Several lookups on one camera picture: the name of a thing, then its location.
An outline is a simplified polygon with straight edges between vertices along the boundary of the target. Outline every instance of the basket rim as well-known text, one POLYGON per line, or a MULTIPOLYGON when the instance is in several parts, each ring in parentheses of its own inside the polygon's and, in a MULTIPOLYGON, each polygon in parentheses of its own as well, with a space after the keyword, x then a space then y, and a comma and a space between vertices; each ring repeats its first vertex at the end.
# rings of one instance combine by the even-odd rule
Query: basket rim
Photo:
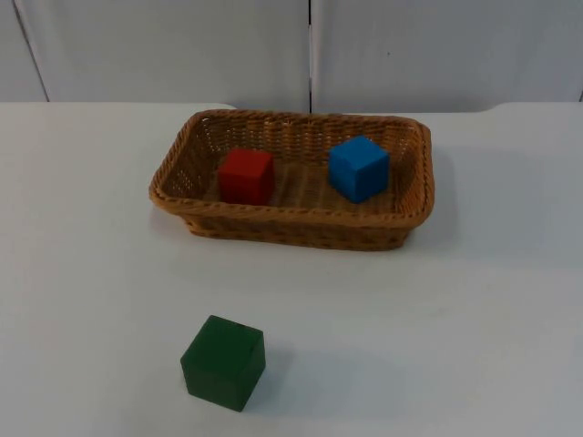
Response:
POLYGON ((344 115, 344 114, 299 114, 292 112, 258 111, 246 109, 210 109, 191 116, 176 136, 168 154, 152 178, 149 198, 158 207, 170 214, 191 216, 193 218, 236 218, 250 222, 305 223, 316 225, 340 225, 349 228, 389 228, 412 229, 422 224, 431 213, 435 202, 435 183, 431 161, 431 132, 427 126, 418 121, 398 116, 378 115, 344 115), (297 120, 323 119, 335 117, 354 121, 364 118, 383 118, 386 123, 403 123, 416 127, 423 138, 422 159, 424 178, 424 198, 420 208, 412 213, 363 214, 348 211, 331 211, 325 208, 284 208, 273 206, 253 206, 231 204, 221 201, 207 201, 199 198, 177 198, 164 192, 162 186, 170 171, 179 159, 180 152, 186 146, 190 131, 203 118, 208 117, 289 117, 297 120))

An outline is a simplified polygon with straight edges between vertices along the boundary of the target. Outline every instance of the red cube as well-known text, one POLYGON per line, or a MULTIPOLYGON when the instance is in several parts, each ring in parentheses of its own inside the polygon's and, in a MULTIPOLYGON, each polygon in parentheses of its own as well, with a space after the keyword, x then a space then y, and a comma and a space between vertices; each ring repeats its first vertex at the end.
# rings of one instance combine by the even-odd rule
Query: red cube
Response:
POLYGON ((220 198, 224 202, 266 205, 274 186, 271 153, 235 148, 219 168, 220 198))

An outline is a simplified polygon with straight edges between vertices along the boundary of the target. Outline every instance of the white table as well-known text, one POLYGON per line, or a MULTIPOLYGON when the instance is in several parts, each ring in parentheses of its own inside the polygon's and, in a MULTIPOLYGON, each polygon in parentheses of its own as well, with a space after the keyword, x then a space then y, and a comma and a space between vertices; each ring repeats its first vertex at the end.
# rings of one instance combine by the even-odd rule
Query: white table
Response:
POLYGON ((154 209, 203 107, 0 105, 2 435, 582 435, 583 106, 416 115, 435 210, 383 253, 201 239, 154 209), (185 390, 209 314, 265 331, 244 413, 185 390))

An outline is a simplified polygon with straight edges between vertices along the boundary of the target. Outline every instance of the blue cube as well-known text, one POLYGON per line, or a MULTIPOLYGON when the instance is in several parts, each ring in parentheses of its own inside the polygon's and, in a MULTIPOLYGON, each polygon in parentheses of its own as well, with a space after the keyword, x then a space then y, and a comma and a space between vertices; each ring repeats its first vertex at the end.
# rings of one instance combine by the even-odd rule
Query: blue cube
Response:
POLYGON ((367 137, 354 137, 330 150, 330 184, 352 203, 361 203, 389 185, 389 154, 367 137))

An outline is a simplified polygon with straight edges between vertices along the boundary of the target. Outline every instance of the wicker basket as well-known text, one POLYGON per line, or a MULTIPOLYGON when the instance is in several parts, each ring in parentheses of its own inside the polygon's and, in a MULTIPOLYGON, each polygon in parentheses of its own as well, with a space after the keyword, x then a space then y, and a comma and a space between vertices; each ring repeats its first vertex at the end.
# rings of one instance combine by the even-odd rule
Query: wicker basket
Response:
POLYGON ((427 127, 400 117, 200 112, 178 133, 149 195, 204 237, 394 249, 434 205, 431 137, 427 127), (327 160, 331 147, 357 135, 391 153, 391 180, 385 192, 354 205, 328 184, 327 160), (269 206, 220 201, 216 169, 233 147, 273 154, 276 185, 269 206))

